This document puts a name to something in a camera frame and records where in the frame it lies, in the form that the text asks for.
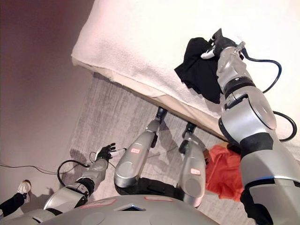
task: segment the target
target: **wire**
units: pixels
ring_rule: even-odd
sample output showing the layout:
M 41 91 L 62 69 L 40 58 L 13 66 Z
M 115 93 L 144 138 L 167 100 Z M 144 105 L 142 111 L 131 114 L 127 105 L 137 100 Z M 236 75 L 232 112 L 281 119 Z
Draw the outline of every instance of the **wire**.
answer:
M 112 167 L 113 167 L 113 168 L 115 168 L 115 169 L 116 169 L 116 167 L 115 167 L 115 166 L 114 166 L 114 165 L 113 165 L 111 162 L 108 162 L 108 163 L 109 163 L 110 165 L 112 165 Z
M 90 152 L 90 155 L 89 155 L 90 161 L 91 161 L 92 163 L 94 163 L 95 161 L 91 158 L 92 153 L 96 154 L 96 152 L 91 151 L 91 152 Z M 115 167 L 111 162 L 108 161 L 108 163 L 109 163 L 113 168 L 116 169 L 116 167 Z
M 32 168 L 35 168 L 36 170 L 38 170 L 39 172 L 41 173 L 44 173 L 44 174 L 49 174 L 49 175 L 56 175 L 56 172 L 52 172 L 52 171 L 49 171 L 49 170 L 45 170 L 43 168 L 40 168 L 38 166 L 35 166 L 35 165 L 21 165 L 21 166 L 11 166 L 11 165 L 2 165 L 0 164 L 0 166 L 3 166 L 3 167 L 7 167 L 7 168 L 23 168 L 23 167 L 32 167 Z M 68 173 L 70 172 L 71 170 L 73 170 L 75 167 L 77 167 L 77 165 L 73 166 L 71 169 L 69 169 L 68 171 L 66 172 L 62 172 L 60 174 L 65 174 L 65 173 Z
M 278 115 L 278 116 L 281 116 L 281 117 L 285 118 L 292 125 L 292 133 L 291 133 L 291 135 L 288 136 L 287 138 L 280 139 L 280 142 L 287 142 L 287 141 L 291 140 L 292 138 L 294 138 L 296 136 L 296 134 L 297 134 L 297 125 L 296 125 L 295 121 L 293 121 L 290 117 L 288 117 L 287 115 L 285 115 L 285 114 L 283 114 L 281 112 L 273 111 L 273 113 L 275 115 Z
M 83 166 L 83 167 L 85 167 L 85 168 L 88 168 L 90 165 L 87 165 L 87 164 L 83 164 L 83 163 L 81 163 L 81 162 L 78 162 L 78 161 L 76 161 L 76 160 L 72 160 L 72 159 L 69 159 L 69 160 L 66 160 L 66 161 L 64 161 L 64 162 L 62 162 L 61 164 L 60 164 L 60 166 L 57 168 L 57 179 L 58 179 L 58 181 L 60 182 L 60 184 L 63 186 L 63 187 L 65 187 L 66 185 L 65 185 L 65 183 L 62 181 L 62 179 L 60 178 L 60 169 L 61 169 L 61 167 L 65 164 L 65 163 L 69 163 L 69 162 L 73 162 L 73 163 L 77 163 L 78 165 L 81 165 L 81 166 Z
M 278 74 L 277 74 L 275 80 L 273 81 L 273 83 L 266 90 L 263 91 L 263 93 L 268 92 L 276 84 L 276 82 L 278 81 L 278 79 L 281 75 L 282 67 L 281 67 L 280 63 L 275 61 L 275 60 L 257 60 L 257 59 L 253 59 L 253 58 L 248 56 L 247 50 L 245 48 L 243 48 L 241 50 L 241 52 L 243 53 L 245 58 L 249 61 L 253 61 L 253 62 L 270 62 L 270 63 L 274 63 L 278 67 Z

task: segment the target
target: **white bedsheet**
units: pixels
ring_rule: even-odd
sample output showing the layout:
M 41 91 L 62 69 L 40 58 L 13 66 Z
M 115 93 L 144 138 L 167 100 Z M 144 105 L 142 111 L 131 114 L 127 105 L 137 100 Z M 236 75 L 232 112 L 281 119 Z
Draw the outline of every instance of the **white bedsheet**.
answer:
M 246 42 L 250 57 L 282 64 L 282 77 L 266 97 L 273 110 L 299 124 L 299 12 L 297 0 L 96 0 L 72 57 L 152 87 L 150 97 L 167 94 L 218 118 L 222 105 L 187 89 L 174 69 L 182 63 L 190 38 L 208 40 L 218 28 L 230 29 Z M 273 65 L 247 65 L 261 89 L 277 74 Z M 289 135 L 290 126 L 278 120 L 277 133 Z M 300 135 L 288 145 L 299 159 Z

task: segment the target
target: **shoe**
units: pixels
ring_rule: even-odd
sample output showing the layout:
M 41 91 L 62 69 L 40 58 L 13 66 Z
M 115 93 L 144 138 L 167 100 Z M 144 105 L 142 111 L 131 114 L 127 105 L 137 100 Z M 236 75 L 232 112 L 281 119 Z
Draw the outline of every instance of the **shoe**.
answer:
M 31 191 L 31 183 L 29 180 L 23 180 L 19 187 L 18 187 L 18 193 L 22 194 L 25 199 L 25 203 L 30 202 L 30 195 L 29 192 Z

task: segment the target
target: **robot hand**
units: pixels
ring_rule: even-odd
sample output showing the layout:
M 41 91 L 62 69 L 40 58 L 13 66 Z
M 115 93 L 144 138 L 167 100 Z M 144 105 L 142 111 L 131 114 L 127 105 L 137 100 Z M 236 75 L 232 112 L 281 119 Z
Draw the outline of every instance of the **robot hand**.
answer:
M 103 158 L 108 162 L 108 160 L 112 158 L 111 152 L 114 152 L 116 149 L 115 145 L 116 143 L 111 143 L 110 145 L 103 147 L 101 150 L 99 149 L 96 153 L 95 161 L 99 158 Z
M 201 55 L 202 59 L 210 59 L 214 56 L 219 57 L 220 53 L 228 47 L 236 47 L 241 40 L 234 35 L 230 35 L 231 39 L 224 37 L 220 28 L 209 40 L 211 48 Z

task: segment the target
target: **mattress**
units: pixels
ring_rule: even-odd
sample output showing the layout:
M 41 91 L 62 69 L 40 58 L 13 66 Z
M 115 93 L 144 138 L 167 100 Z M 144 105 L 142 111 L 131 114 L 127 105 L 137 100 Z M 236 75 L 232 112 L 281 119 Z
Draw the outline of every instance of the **mattress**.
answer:
M 300 122 L 298 52 L 293 42 L 300 34 L 297 0 L 96 0 L 72 52 L 74 65 L 108 77 L 153 103 L 221 135 L 217 105 L 181 83 L 174 69 L 182 63 L 191 38 L 211 35 L 222 27 L 246 42 L 252 58 L 282 64 L 278 83 L 266 94 L 271 107 Z M 275 78 L 274 65 L 246 61 L 255 84 L 266 89 Z M 291 133 L 277 120 L 279 138 Z M 285 143 L 300 159 L 299 134 Z

